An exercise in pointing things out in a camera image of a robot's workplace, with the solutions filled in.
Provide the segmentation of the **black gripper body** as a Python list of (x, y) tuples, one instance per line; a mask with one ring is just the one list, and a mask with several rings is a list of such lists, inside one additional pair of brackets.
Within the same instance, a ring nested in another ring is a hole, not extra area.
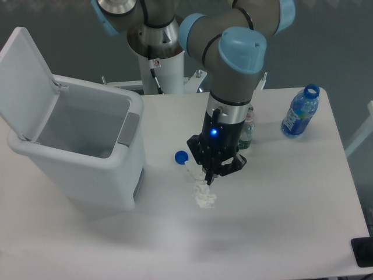
[(215, 109), (212, 115), (205, 113), (201, 133), (191, 136), (187, 145), (203, 171), (204, 154), (209, 151), (213, 173), (226, 176), (241, 170), (247, 163), (246, 158), (238, 154), (238, 141), (244, 123), (223, 123), (221, 115), (220, 109)]

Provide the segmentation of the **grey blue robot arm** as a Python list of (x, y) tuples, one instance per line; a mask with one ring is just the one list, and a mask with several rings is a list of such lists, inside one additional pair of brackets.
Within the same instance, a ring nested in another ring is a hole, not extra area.
[(212, 76), (202, 132), (188, 147), (211, 183), (241, 170), (238, 141), (263, 67), (268, 37), (288, 28), (294, 1), (233, 1), (219, 16), (181, 19), (173, 1), (93, 1), (108, 34), (127, 33), (146, 94), (184, 90), (183, 54)]

